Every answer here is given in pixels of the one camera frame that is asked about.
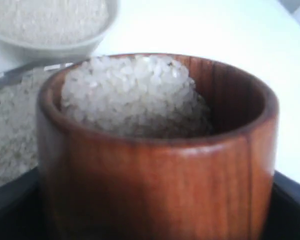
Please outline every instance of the wooden bowl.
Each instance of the wooden bowl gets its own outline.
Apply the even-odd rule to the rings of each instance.
[[[59,239],[94,239],[100,226],[131,240],[260,237],[273,183],[278,100],[233,66],[171,56],[189,68],[211,107],[214,135],[124,138],[67,119],[59,111],[61,88],[78,65],[42,86],[39,172]]]

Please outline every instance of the white bowl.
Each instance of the white bowl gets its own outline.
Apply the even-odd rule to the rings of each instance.
[[[101,43],[118,17],[120,0],[107,0],[106,3],[109,11],[108,21],[96,36],[88,40],[68,45],[46,46],[20,42],[0,35],[0,46],[9,55],[28,61],[86,57]]]

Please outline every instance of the uncooked rice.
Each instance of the uncooked rice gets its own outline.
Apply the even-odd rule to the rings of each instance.
[[[75,44],[109,18],[106,0],[0,0],[0,35],[36,45]]]
[[[37,165],[35,103],[51,72],[34,69],[0,89],[0,187]]]
[[[195,88],[188,69],[169,56],[96,57],[66,75],[61,110],[118,136],[202,137],[212,128]]]

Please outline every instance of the wood grain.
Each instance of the wood grain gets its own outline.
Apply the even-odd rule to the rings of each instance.
[[[278,101],[254,76],[197,57],[186,64],[212,109],[213,136],[119,138],[60,112],[65,74],[37,101],[39,171],[58,239],[94,239],[99,226],[136,240],[257,240],[274,174]]]

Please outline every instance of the rice in white bowl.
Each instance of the rice in white bowl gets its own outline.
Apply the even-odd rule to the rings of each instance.
[[[71,70],[61,111],[90,128],[125,137],[208,135],[209,108],[189,70],[169,56],[92,58]]]

